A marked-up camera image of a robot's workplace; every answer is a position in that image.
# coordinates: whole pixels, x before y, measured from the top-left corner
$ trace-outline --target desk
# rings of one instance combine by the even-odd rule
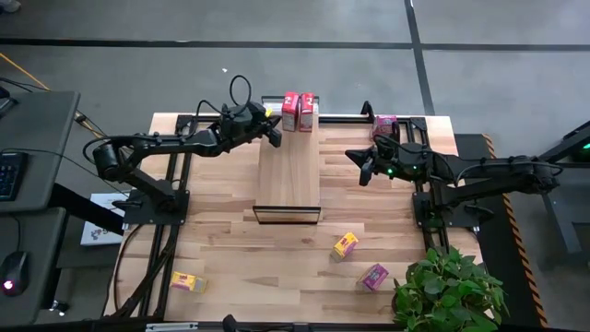
[[[41,307],[51,304],[53,295],[46,296],[52,284],[48,279],[57,261],[65,225],[65,210],[60,207],[14,215],[21,223],[21,250],[29,253],[29,286],[17,297],[9,298],[0,293],[0,326],[32,324]],[[6,255],[17,250],[18,228],[9,215],[0,217],[0,227],[0,260],[4,260]]]
[[[150,131],[173,133],[177,116],[154,114]],[[450,118],[426,119],[432,149],[456,154]],[[367,148],[369,129],[367,124],[320,124],[324,218],[317,226],[256,222],[257,142],[214,159],[194,157],[187,186],[191,204],[173,270],[203,276],[209,285],[204,294],[171,289],[165,319],[220,321],[233,314],[238,321],[257,322],[391,322],[393,278],[405,282],[407,266],[425,257],[424,242],[412,216],[413,184],[376,176],[368,186],[359,186],[360,170],[344,151]],[[167,156],[152,156],[143,161],[142,170],[164,178],[167,165]],[[335,263],[331,248],[347,231],[360,242],[351,256]],[[127,248],[119,274],[121,301],[146,272],[153,232],[153,227],[144,227]],[[448,232],[451,245],[481,262],[472,233]],[[354,291],[357,278],[375,263],[389,270],[389,278],[375,293]],[[156,279],[150,313],[159,285]],[[105,314],[112,312],[111,287]]]

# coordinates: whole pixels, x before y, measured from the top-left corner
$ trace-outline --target potted plant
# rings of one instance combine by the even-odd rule
[[[405,285],[394,280],[395,321],[413,332],[498,329],[501,313],[508,314],[502,282],[453,247],[449,254],[429,249],[426,256],[408,267]]]

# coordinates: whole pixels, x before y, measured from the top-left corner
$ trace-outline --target yellow-black hazard stripe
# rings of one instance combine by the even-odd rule
[[[490,152],[491,157],[495,159],[496,152],[491,142],[491,137],[487,134],[484,134],[483,137],[486,139],[486,143],[488,143],[488,151]],[[525,276],[528,280],[528,287],[531,289],[531,293],[533,294],[533,301],[535,302],[535,306],[537,308],[539,322],[541,326],[549,327],[549,324],[547,323],[547,317],[545,316],[545,311],[543,310],[543,304],[541,304],[541,299],[538,294],[535,276],[533,276],[533,271],[531,270],[531,266],[528,262],[528,257],[526,256],[526,249],[525,245],[523,244],[523,238],[520,235],[520,229],[518,228],[518,224],[516,223],[516,219],[514,218],[514,210],[512,204],[510,203],[510,198],[508,198],[508,194],[502,194],[502,200],[504,203],[504,207],[506,208],[508,221],[510,221],[510,225],[513,229],[513,238],[514,242],[516,243],[516,246],[518,247],[518,254],[520,255],[523,267],[525,268]]]

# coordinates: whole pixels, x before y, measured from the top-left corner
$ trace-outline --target computer mouse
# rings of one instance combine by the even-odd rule
[[[0,282],[6,296],[19,296],[29,286],[29,254],[17,251],[8,255],[0,266]]]

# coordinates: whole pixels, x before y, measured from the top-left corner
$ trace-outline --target wooden tabletop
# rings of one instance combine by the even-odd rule
[[[177,116],[155,113],[150,130],[172,133]],[[426,120],[432,149],[456,154],[450,118]],[[367,148],[369,129],[366,124],[320,124],[324,218],[317,226],[256,222],[252,206],[258,182],[265,180],[258,179],[258,142],[218,158],[194,156],[189,215],[181,228],[173,270],[202,276],[209,284],[204,294],[170,289],[166,320],[220,321],[233,314],[238,321],[257,322],[391,322],[393,278],[405,282],[407,266],[425,257],[424,242],[410,208],[413,184],[381,175],[359,186],[360,170],[344,151]],[[177,177],[181,164],[179,158]],[[141,169],[164,178],[167,165],[168,156],[153,156]],[[348,231],[360,242],[336,263],[330,251]],[[120,302],[146,273],[153,232],[154,227],[144,227],[127,248],[119,274]],[[451,245],[481,262],[472,233],[448,232]],[[355,290],[357,278],[375,263],[389,270],[387,280],[374,293]],[[160,278],[154,282],[150,313],[159,285]],[[112,295],[109,299],[105,314],[113,312]]]

